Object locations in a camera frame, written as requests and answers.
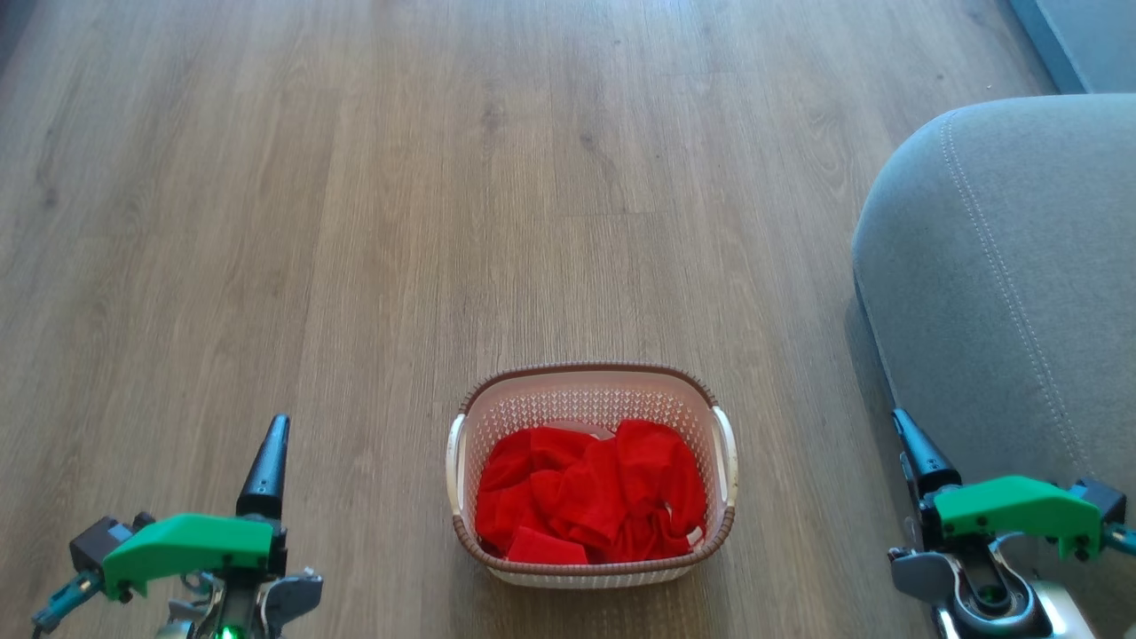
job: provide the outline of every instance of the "red cloth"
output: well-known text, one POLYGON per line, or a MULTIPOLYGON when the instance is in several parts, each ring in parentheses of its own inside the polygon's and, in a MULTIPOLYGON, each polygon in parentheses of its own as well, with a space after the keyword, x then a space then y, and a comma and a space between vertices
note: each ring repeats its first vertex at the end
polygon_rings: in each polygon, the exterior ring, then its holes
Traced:
POLYGON ((513 562, 642 562, 690 553, 705 506, 694 455, 665 425, 625 420, 607 440, 541 426, 493 448, 474 525, 513 562))

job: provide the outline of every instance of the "plastic basket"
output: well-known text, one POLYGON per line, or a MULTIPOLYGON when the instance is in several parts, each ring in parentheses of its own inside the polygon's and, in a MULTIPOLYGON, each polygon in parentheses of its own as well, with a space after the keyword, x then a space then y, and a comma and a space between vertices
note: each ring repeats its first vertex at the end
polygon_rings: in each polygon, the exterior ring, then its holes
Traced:
POLYGON ((701 382, 665 366, 563 364, 491 377, 469 393, 453 421, 445 471, 458 540, 494 575, 519 586, 600 589, 669 581, 715 554, 734 524, 737 448, 729 420, 701 382), (474 529, 477 484, 499 440, 559 420, 615 432, 625 418, 667 424, 694 453, 707 489, 707 533, 693 553, 650 562, 563 566, 507 562, 481 548, 474 529))

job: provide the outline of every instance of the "red fabric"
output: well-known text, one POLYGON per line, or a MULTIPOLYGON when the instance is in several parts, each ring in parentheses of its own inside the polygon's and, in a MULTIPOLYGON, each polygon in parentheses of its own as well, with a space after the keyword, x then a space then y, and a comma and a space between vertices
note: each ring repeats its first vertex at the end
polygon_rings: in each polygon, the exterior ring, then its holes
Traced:
POLYGON ((474 524, 486 551, 515 562, 642 562, 690 553, 705 499, 694 455, 665 425, 625 420, 607 440, 541 426, 493 448, 474 524))

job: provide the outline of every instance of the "green plastic part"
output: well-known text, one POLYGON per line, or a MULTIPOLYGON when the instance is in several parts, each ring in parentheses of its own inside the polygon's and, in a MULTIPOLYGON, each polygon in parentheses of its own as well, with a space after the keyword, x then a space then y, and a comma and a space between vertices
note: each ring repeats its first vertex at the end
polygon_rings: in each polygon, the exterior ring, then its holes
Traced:
POLYGON ((1101 511, 1060 488, 1010 475, 943 492, 935 498, 947 538, 1021 532, 1055 538, 1062 559, 1101 554, 1101 511))
POLYGON ((154 522, 102 562, 108 598, 130 588, 145 597, 147 583, 194 571, 256 569, 268 562, 273 526, 233 517, 186 513, 154 522))

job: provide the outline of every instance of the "brown braided rim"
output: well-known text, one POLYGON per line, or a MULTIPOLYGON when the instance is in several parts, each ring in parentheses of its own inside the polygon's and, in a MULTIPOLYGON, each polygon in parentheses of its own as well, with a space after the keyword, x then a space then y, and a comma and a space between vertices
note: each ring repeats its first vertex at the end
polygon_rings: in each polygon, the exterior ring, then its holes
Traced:
MULTIPOLYGON (((718 406, 718 400, 715 399, 713 393, 710 389, 705 387, 698 377, 674 368, 670 366, 661 366, 655 364, 636 364, 632 362, 573 362, 567 364, 551 364, 551 365, 537 365, 537 366, 526 366, 523 368, 513 368, 506 371, 498 375, 493 375, 482 381, 477 384, 469 395, 466 396, 466 400, 461 404, 461 414, 468 415, 469 407, 474 405, 474 401, 485 391, 485 389, 491 385, 503 382, 506 380, 513 380, 517 377, 524 377, 528 375, 548 375, 552 373, 583 373, 593 371, 617 371, 617 372, 629 372, 629 373, 655 373, 662 375, 670 375, 677 377, 692 387, 694 387, 699 393, 707 400, 707 405, 711 408, 718 406)), ((729 536, 730 529, 734 528, 734 506, 727 506, 726 513, 722 516, 721 525, 715 532, 713 538, 709 542, 704 543, 701 548, 691 553, 690 555, 683 555, 680 557, 671 557, 669 559, 654 559, 651 562, 634 562, 626 564, 587 564, 587 565, 552 565, 552 564, 519 564, 516 562, 507 562, 504 559, 499 559, 493 555, 490 555, 477 543, 474 536, 469 534, 466 530, 466 523, 461 520, 460 515, 453 516, 453 530, 458 533, 458 540, 461 541, 461 546, 465 547, 475 559, 485 564, 486 567, 509 572, 516 574, 535 574, 535 575, 549 575, 549 576, 615 576, 623 574, 637 574, 648 572, 667 571, 675 569, 683 569, 686 566, 693 566, 694 564, 705 559, 710 555, 713 555, 721 548, 721 545, 726 542, 726 537, 729 536)))

